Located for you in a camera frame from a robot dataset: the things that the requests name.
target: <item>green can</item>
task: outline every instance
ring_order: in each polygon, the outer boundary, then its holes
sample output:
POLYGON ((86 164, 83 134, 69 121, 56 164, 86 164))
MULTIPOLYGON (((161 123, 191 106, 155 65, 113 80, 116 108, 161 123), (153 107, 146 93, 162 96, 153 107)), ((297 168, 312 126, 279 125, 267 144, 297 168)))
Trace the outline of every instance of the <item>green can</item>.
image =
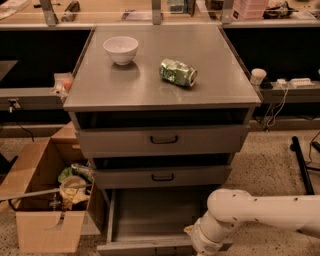
POLYGON ((159 69, 160 77, 182 87, 194 85, 197 70, 180 61, 164 59, 159 69))

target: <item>speckled floor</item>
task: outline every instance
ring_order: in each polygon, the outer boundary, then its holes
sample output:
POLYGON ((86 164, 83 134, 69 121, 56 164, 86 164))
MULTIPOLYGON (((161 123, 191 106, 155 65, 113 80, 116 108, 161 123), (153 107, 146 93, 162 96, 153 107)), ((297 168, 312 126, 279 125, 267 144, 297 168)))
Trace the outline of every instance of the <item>speckled floor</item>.
MULTIPOLYGON (((305 188, 296 155, 289 147, 292 137, 297 136, 305 160, 308 161, 309 143, 319 131, 320 126, 317 129, 270 132, 252 129, 241 152, 235 156, 233 170, 223 187, 243 189, 255 196, 304 195, 305 188)), ((19 154, 24 144, 30 142, 30 138, 0 138, 0 149, 7 159, 11 159, 19 154)), ((320 163, 320 154, 314 149, 311 151, 311 156, 314 163, 320 163)), ((315 193, 320 194, 320 173, 312 171, 309 173, 315 193)), ((226 252, 219 252, 218 255, 318 256, 320 254, 320 239, 259 223, 244 224, 231 238, 234 242, 231 248, 226 252)), ((76 255, 99 255, 96 251, 98 244, 105 244, 104 235, 84 237, 76 255)), ((0 214, 0 255, 25 255, 19 253, 13 213, 0 214)))

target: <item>cardboard box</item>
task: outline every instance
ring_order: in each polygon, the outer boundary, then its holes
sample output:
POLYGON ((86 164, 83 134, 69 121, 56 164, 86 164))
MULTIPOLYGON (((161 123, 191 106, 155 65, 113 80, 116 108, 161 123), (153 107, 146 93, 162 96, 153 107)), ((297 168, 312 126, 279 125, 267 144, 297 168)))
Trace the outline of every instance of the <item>cardboard box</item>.
MULTIPOLYGON (((49 139, 28 144, 0 186, 0 198, 58 187, 57 177, 71 162, 84 160, 72 125, 49 139)), ((48 207, 51 195, 13 200, 19 248, 22 253, 74 253, 81 235, 101 234, 104 222, 103 196, 93 185, 86 210, 61 211, 48 207)), ((9 209, 0 204, 0 212, 9 209)))

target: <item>white bowl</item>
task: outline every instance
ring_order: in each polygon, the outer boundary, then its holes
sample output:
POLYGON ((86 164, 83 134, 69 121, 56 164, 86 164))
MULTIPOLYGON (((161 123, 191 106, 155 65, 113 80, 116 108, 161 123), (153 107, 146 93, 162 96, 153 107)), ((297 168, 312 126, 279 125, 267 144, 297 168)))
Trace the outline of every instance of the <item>white bowl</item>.
POLYGON ((139 43, 128 36, 112 37, 103 43, 109 57, 118 65, 127 65, 136 56, 139 43))

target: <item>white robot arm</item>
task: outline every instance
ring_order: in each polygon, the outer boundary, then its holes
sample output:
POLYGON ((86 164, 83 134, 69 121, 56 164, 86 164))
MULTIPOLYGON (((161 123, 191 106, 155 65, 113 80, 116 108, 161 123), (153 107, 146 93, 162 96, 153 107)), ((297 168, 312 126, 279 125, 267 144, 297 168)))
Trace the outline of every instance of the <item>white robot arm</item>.
POLYGON ((185 229, 198 255, 215 255, 223 240, 247 221, 320 238, 317 195, 254 197, 243 190, 218 189, 207 204, 204 216, 185 229))

